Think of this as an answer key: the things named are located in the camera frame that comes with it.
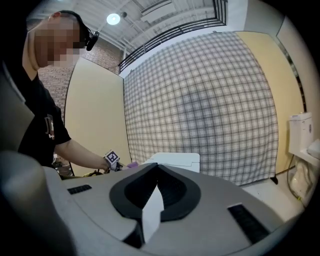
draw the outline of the ceiling light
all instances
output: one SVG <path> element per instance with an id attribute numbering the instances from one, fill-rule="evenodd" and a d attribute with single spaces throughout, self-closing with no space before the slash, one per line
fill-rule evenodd
<path id="1" fill-rule="evenodd" d="M 116 25 L 120 22 L 120 16 L 116 13 L 111 13 L 107 18 L 106 22 L 108 22 L 110 25 Z"/>

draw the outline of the white ceiling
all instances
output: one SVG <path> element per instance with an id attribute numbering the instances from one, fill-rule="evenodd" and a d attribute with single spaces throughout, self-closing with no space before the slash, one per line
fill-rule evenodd
<path id="1" fill-rule="evenodd" d="M 200 19 L 213 18 L 213 0 L 171 0 L 175 11 L 149 23 L 142 21 L 141 11 L 161 0 L 44 0 L 29 19 L 43 19 L 59 10 L 78 13 L 92 31 L 130 53 L 156 35 L 175 26 Z M 127 13 L 117 25 L 109 25 L 111 13 Z"/>

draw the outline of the white toilet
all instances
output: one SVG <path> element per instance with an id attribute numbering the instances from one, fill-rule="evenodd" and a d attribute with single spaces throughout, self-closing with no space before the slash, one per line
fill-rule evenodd
<path id="1" fill-rule="evenodd" d="M 289 184 L 302 203 L 307 205 L 318 182 L 320 160 L 316 157 L 319 155 L 320 141 L 314 141 L 310 112 L 292 115 L 289 123 L 289 153 L 295 155 L 296 168 Z"/>

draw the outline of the black vent slot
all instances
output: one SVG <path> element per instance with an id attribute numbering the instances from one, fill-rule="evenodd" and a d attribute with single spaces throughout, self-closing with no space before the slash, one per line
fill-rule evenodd
<path id="1" fill-rule="evenodd" d="M 68 188 L 68 191 L 71 195 L 73 194 L 77 194 L 86 190 L 92 189 L 91 186 L 89 185 L 82 185 L 82 186 L 76 186 L 76 187 L 72 187 L 72 188 Z"/>
<path id="2" fill-rule="evenodd" d="M 152 171 L 137 177 L 124 189 L 126 198 L 141 210 L 145 207 L 157 186 L 157 173 L 158 168 L 155 167 Z"/>
<path id="3" fill-rule="evenodd" d="M 165 171 L 159 172 L 157 184 L 162 195 L 164 209 L 178 203 L 187 191 L 186 184 Z"/>
<path id="4" fill-rule="evenodd" d="M 269 235 L 265 227 L 242 204 L 229 207 L 228 210 L 251 243 L 255 244 Z"/>

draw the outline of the yellow wall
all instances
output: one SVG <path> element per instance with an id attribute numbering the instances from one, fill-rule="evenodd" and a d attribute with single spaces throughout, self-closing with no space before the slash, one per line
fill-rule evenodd
<path id="1" fill-rule="evenodd" d="M 72 139 L 103 156 L 113 149 L 131 163 L 125 123 L 123 79 L 80 58 L 73 70 L 65 105 L 65 127 Z M 72 164 L 76 176 L 92 169 Z"/>
<path id="2" fill-rule="evenodd" d="M 250 48 L 260 64 L 270 86 L 278 122 L 278 152 L 275 172 L 289 167 L 289 117 L 304 111 L 297 79 L 286 57 L 274 42 L 264 33 L 237 32 Z"/>

